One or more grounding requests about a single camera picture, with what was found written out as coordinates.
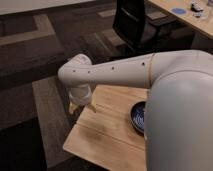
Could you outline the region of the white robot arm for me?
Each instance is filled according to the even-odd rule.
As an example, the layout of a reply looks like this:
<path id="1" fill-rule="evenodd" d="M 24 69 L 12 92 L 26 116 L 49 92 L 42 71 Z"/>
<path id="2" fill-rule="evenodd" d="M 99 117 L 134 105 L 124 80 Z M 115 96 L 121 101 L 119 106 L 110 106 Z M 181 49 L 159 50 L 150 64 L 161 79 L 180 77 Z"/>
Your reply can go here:
<path id="1" fill-rule="evenodd" d="M 167 51 L 101 64 L 78 54 L 58 78 L 76 105 L 91 102 L 93 85 L 148 89 L 147 171 L 213 171 L 213 54 Z"/>

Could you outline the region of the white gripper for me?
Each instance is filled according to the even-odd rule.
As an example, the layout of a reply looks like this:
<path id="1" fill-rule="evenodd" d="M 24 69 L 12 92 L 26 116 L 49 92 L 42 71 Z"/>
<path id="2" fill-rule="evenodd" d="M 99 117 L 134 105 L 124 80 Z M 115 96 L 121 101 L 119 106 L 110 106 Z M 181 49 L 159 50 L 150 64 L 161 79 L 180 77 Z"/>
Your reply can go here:
<path id="1" fill-rule="evenodd" d="M 96 113 L 96 107 L 89 104 L 92 99 L 92 92 L 89 85 L 81 85 L 78 87 L 71 87 L 69 89 L 69 114 L 73 115 L 78 106 L 87 105 L 90 110 Z"/>

